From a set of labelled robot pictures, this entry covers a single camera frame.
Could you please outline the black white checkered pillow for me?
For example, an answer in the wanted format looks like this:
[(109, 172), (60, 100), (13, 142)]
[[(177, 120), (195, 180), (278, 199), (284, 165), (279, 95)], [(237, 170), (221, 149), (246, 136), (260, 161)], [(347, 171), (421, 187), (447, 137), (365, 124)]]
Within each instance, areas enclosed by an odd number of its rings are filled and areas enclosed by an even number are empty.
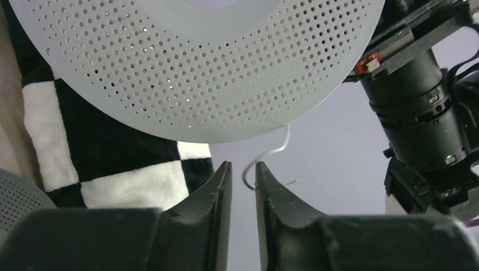
[(107, 116), (55, 74), (10, 4), (1, 7), (21, 75), (23, 123), (57, 207), (167, 210), (212, 177), (207, 144), (154, 137)]

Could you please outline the grey cable spool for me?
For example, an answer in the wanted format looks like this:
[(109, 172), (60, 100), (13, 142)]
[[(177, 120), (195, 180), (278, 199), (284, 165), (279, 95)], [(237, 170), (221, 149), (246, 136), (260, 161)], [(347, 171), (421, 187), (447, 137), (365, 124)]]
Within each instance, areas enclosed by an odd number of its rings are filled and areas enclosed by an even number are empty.
[(344, 82), (384, 1), (11, 1), (49, 66), (111, 118), (228, 143), (298, 120)]

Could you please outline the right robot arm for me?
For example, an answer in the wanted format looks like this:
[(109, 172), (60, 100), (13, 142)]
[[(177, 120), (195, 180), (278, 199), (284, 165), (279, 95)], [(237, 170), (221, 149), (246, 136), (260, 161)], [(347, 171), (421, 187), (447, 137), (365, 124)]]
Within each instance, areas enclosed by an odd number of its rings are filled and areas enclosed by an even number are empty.
[(441, 68), (433, 46), (478, 31), (477, 1), (386, 1), (347, 82), (360, 82), (389, 140), (388, 214), (478, 218), (478, 55)]

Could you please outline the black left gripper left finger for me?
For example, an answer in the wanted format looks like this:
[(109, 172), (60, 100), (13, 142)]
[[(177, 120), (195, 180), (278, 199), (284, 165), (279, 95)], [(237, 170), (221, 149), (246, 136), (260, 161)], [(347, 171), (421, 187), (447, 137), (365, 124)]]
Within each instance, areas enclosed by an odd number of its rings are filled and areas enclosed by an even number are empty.
[(42, 209), (1, 247), (2, 270), (226, 270), (232, 165), (172, 208)]

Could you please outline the black cable spool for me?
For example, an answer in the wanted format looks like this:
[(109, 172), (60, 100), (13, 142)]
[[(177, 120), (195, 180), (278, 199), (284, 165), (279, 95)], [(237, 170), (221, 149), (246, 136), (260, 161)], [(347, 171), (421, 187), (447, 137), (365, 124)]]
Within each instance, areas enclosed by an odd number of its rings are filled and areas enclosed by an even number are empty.
[(1, 244), (30, 213), (55, 208), (53, 201), (27, 179), (1, 169)]

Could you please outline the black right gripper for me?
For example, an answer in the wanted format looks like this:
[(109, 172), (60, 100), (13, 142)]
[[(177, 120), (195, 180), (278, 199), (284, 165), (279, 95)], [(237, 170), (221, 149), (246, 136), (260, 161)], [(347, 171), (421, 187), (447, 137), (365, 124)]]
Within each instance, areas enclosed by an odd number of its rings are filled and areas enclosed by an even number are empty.
[(463, 26), (478, 1), (385, 1), (373, 37), (345, 82), (389, 75)]

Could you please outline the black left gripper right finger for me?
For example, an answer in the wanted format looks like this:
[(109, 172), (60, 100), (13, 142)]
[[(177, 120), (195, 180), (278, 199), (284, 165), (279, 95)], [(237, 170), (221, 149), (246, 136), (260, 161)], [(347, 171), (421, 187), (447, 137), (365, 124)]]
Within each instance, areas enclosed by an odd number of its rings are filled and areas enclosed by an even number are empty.
[(478, 244), (442, 215), (336, 215), (255, 166), (262, 270), (477, 270)]

